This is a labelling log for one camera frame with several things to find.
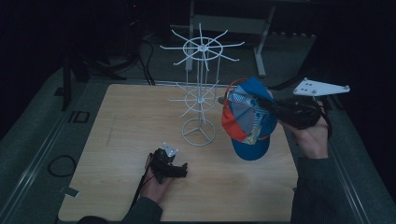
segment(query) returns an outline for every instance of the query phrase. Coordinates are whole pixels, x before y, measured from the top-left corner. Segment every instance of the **blue cap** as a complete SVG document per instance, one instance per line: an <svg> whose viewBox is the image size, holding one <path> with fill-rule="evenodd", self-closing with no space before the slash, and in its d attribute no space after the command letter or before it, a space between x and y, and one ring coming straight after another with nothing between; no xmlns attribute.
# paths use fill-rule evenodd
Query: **blue cap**
<svg viewBox="0 0 396 224"><path fill-rule="evenodd" d="M251 77L224 99L228 115L223 111L223 127L232 138L236 154L246 161L255 161L267 152L277 124L273 113L259 107L258 98L275 102L262 83Z"/></svg>

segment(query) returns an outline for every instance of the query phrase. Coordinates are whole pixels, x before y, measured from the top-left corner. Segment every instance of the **cable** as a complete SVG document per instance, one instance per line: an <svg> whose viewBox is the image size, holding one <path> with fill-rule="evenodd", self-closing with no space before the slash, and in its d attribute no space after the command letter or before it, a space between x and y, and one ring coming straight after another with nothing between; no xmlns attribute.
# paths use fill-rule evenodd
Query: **cable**
<svg viewBox="0 0 396 224"><path fill-rule="evenodd" d="M150 52L150 55L148 56L148 62L147 62L146 65L143 62L143 59L140 56L140 54L138 54L138 59L139 59L139 62L142 64L142 67L143 67L142 70L143 70L144 76L146 78L146 81L148 82L149 85L155 86L155 81L152 78L151 74L149 73L149 62L150 62L151 56L152 56L152 54L154 52L154 47L152 47L152 45L146 40L142 40L142 43L145 43L145 44L149 45L150 48L151 48L151 52Z"/></svg>
<svg viewBox="0 0 396 224"><path fill-rule="evenodd" d="M69 159L71 162L73 162L73 172L71 172L70 174L59 175L59 174L55 174L55 172L52 171L52 164L55 163L57 160L62 159L62 158L67 158L67 159ZM53 175L53 176L56 176L56 177L68 177L68 176L72 176L72 175L74 174L74 172L76 171L76 168L77 168L77 163L76 163L75 159L73 159L73 157L68 156L68 155L61 155L61 156L59 156L59 157L53 159L53 160L49 163L49 165L48 165L48 167L47 167L47 170L49 171L49 174L50 174L50 175Z"/></svg>
<svg viewBox="0 0 396 224"><path fill-rule="evenodd" d="M146 167L146 171L145 171L145 173L142 175L142 178L140 178L139 186L137 186L136 192L134 193L134 200L132 201L132 204L131 204L131 207L129 208L129 210L131 210L132 207L134 207L134 205L136 204L137 198L139 197L139 194L140 194L140 190L141 190L141 189L143 188L143 186L153 177L153 176L152 176L149 180L147 180L146 182L143 182L143 181L145 181L145 179L146 179L146 175L147 175L147 173L148 173L148 171L149 171L149 167L150 167L150 165L151 165L152 156L153 156L152 153L150 153L150 154L148 154L148 155L149 155L149 157L150 157L148 166Z"/></svg>

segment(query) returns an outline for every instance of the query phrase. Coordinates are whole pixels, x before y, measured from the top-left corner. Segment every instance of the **wire display stand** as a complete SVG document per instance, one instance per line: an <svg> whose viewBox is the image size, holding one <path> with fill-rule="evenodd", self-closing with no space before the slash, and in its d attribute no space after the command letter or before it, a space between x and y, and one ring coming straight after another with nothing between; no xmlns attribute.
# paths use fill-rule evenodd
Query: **wire display stand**
<svg viewBox="0 0 396 224"><path fill-rule="evenodd" d="M186 42L183 47L179 48L168 48L163 49L182 49L185 58L174 65L180 65L187 60L194 60L197 62L197 77L196 83L190 84L189 72L186 70L186 84L181 86L177 85L186 92L184 99L168 99L169 101L180 101L184 102L187 106L187 110L180 118L184 117L188 112L194 111L198 114L197 118L187 120L181 130L181 135L184 140L190 145L201 147L210 144L216 136L216 128L212 122L205 118L205 112L212 109L216 105L217 101L217 87L219 84L219 66L220 58L225 58L232 62L237 62L239 59L233 59L222 55L224 48L238 47L243 45L245 42L234 44L234 45L221 45L218 41L220 37L227 34L225 31L221 35L215 38L202 36L201 24L199 24L200 36L187 39L181 35L178 35L172 30L174 35L184 39ZM216 67L216 80L214 84L208 84L209 75L209 62L217 59Z"/></svg>

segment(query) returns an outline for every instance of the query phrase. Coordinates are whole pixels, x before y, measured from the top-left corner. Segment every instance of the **hand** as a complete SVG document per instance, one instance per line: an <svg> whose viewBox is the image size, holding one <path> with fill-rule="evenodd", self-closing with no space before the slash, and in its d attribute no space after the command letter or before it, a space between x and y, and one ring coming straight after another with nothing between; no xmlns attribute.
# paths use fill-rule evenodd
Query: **hand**
<svg viewBox="0 0 396 224"><path fill-rule="evenodd" d="M323 117L320 117L314 127L298 130L287 123L278 121L283 127L290 130L294 141L300 147L303 155L308 159L329 158L328 152L328 125Z"/></svg>
<svg viewBox="0 0 396 224"><path fill-rule="evenodd" d="M148 156L146 168L151 160L152 158ZM155 203L160 203L173 180L174 178L166 177L163 183L160 184L149 167L146 174L146 179L144 181L146 184L143 185L142 189L140 190L140 197L150 198Z"/></svg>

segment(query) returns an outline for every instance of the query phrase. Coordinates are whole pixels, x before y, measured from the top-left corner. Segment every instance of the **wooden table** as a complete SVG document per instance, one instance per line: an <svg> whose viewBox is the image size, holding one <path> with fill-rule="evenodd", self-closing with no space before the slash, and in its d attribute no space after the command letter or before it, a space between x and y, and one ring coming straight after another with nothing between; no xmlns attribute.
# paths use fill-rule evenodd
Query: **wooden table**
<svg viewBox="0 0 396 224"><path fill-rule="evenodd" d="M222 95L224 89L218 89ZM220 124L221 105L205 112L216 126L214 141L194 147L181 127L197 113L187 110L185 92L176 86L110 85L65 197L62 221L84 216L121 220L134 197L146 158L166 142L180 151L174 165L189 164L186 178L170 187L161 204L162 221L288 221L297 172L280 125L271 146L257 161L233 151Z"/></svg>

